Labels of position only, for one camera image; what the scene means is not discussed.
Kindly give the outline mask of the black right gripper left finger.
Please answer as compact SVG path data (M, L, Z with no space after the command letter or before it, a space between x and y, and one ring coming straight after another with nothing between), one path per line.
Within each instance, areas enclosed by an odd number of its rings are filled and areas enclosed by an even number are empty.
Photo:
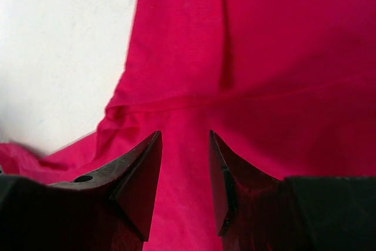
M155 131L70 182L45 185L1 170L2 250L142 250L162 161Z

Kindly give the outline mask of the red t shirt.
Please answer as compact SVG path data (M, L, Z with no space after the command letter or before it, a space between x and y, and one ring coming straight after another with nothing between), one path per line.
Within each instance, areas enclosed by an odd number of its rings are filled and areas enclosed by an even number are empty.
M275 178L375 174L375 0L138 0L126 68L97 131L1 166L72 180L152 132L162 167L146 250L220 250L209 132Z

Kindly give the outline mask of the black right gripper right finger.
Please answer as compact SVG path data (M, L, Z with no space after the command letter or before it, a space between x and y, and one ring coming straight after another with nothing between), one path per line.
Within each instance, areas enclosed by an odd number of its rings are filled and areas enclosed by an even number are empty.
M223 250L374 250L375 178L278 180L237 155L215 132L209 166Z

